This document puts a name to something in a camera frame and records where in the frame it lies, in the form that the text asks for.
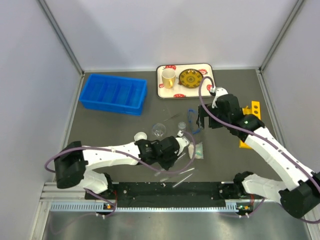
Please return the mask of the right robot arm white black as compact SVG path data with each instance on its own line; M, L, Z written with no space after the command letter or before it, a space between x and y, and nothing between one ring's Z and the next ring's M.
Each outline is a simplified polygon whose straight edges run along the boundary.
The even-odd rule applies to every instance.
M253 114L245 115L237 97L215 95L211 104L198 106L197 125L225 127L250 146L278 174L280 181L260 177L245 171L233 179L233 192L239 198L259 195L281 204L292 217L300 219L320 203L320 174L302 164L270 133L265 124Z

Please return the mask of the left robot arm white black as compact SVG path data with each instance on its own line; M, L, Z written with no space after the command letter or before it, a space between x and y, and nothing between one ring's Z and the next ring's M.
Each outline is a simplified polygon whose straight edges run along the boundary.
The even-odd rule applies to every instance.
M58 189L81 187L106 199L113 194L114 187L109 174L97 173L96 169L158 163L167 171L189 143L184 136L154 141L140 139L107 147L83 146L80 141L75 141L54 158L56 186Z

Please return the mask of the round glass flask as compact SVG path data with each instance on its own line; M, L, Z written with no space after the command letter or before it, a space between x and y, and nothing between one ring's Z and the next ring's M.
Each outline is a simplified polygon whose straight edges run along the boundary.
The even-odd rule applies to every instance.
M166 134L166 126L162 123L156 123L152 126L151 133L157 138L162 138Z

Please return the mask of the plastic bag with gloves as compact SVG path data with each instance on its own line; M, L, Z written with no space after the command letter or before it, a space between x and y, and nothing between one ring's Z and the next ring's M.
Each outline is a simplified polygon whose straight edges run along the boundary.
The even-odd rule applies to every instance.
M194 145L191 142L188 146L188 155L190 159L192 159L194 156L194 159L202 160L204 158L203 143L200 142Z

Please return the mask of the small glass beaker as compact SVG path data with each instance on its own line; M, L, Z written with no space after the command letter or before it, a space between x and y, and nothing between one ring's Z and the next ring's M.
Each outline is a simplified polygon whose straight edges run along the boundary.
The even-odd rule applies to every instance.
M184 133L186 131L187 124L184 121L178 123L178 130Z

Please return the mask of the white round dish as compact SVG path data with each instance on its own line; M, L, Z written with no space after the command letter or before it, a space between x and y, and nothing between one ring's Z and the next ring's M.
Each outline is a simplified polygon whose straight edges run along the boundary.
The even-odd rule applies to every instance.
M145 132L138 132L134 135L134 141L137 142L139 140L147 140L148 136Z

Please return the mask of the yellow black patterned plate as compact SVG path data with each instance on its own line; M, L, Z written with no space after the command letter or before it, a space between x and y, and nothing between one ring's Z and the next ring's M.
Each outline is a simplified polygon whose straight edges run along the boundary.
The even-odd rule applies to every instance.
M198 88L203 79L203 74L196 69L189 68L183 70L178 77L178 84L189 89Z

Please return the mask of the strawberry pattern white tray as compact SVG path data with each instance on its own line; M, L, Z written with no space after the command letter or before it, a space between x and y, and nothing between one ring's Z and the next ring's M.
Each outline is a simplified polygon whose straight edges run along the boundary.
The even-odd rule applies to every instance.
M172 88L163 83L163 72L172 69L176 80ZM213 68L208 63L167 64L156 69L157 95L161 99L197 98L199 87L202 97L210 97L210 89L215 84Z

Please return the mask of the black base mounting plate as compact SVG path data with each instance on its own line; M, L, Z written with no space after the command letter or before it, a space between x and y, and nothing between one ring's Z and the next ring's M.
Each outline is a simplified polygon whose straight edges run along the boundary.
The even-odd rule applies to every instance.
M259 196L240 193L231 183L183 182L172 188L173 182L119 182L100 196L117 200L123 208L196 208L224 207L227 200L253 206Z

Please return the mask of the yellow ceramic mug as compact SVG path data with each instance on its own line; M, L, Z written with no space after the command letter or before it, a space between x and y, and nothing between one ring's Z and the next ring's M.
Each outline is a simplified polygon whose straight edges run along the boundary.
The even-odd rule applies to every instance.
M175 84L175 80L176 80L176 72L175 72L175 70L172 69L172 68L165 68L162 71L161 79L162 79L163 86L166 89L173 88L174 84Z

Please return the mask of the blue plastic compartment bin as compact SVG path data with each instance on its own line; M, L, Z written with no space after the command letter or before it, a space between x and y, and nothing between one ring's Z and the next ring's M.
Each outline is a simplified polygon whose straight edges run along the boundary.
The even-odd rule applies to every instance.
M86 109L140 116L148 93L145 79L91 74L80 93Z

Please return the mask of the blue frame safety goggles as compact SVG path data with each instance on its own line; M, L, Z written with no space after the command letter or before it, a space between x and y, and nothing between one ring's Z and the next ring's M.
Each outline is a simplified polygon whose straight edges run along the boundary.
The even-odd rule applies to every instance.
M187 121L193 135L198 134L201 130L197 125L198 113L196 110L189 108L187 111Z

